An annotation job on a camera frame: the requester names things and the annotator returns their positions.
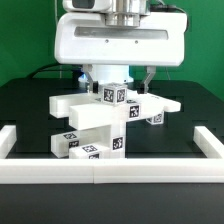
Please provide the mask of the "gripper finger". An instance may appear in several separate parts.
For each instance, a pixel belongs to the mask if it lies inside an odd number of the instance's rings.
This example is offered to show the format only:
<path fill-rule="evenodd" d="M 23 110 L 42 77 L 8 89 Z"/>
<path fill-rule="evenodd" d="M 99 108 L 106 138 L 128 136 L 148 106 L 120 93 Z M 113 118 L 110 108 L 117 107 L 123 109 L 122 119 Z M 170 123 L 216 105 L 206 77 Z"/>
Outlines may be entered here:
<path fill-rule="evenodd" d="M 89 82 L 89 90 L 93 93 L 97 93 L 98 92 L 98 87 L 99 84 L 97 81 L 94 81 L 92 76 L 91 76 L 91 72 L 92 72 L 92 66 L 89 64 L 84 64 L 82 66 L 82 72 L 86 75 L 87 80 Z"/>
<path fill-rule="evenodd" d="M 153 79 L 156 74 L 156 68 L 154 66 L 147 66 L 146 67 L 146 75 L 140 83 L 140 94 L 146 94 L 148 92 L 149 83 Z"/>

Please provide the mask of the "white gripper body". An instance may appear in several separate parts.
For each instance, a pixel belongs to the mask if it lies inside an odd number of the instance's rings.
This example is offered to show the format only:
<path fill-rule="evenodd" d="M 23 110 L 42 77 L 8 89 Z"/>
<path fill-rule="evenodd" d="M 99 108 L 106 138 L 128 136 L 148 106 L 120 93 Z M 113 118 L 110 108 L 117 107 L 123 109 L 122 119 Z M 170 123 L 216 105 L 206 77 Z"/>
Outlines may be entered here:
<path fill-rule="evenodd" d="M 146 0 L 63 0 L 54 55 L 62 64 L 178 66 L 187 15 L 150 12 Z"/>

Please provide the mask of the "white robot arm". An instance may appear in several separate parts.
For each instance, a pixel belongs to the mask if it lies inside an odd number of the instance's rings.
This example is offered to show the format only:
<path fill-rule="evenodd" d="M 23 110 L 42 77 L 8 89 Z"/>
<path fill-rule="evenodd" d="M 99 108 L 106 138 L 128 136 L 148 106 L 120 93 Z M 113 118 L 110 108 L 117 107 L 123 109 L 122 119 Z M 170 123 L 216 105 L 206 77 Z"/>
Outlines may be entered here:
<path fill-rule="evenodd" d="M 140 91 L 156 68 L 184 60 L 187 13 L 156 0 L 62 0 L 65 14 L 56 29 L 54 55 L 61 64 L 79 65 L 90 89 L 130 82 L 129 68 L 147 68 Z"/>

